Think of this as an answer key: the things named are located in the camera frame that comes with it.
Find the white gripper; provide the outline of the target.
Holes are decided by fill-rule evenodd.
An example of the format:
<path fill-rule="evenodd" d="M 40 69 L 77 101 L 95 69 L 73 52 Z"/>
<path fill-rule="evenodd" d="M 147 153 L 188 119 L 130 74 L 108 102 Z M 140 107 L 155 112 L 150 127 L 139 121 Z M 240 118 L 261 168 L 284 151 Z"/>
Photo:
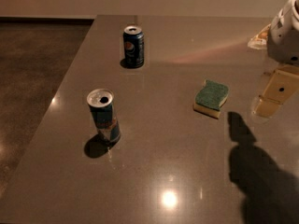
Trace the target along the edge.
<path fill-rule="evenodd" d="M 253 113 L 271 118 L 299 91 L 299 0 L 288 0 L 284 7 L 248 42 L 251 49 L 267 49 L 268 56 L 286 63 L 273 71 L 259 95 Z"/>

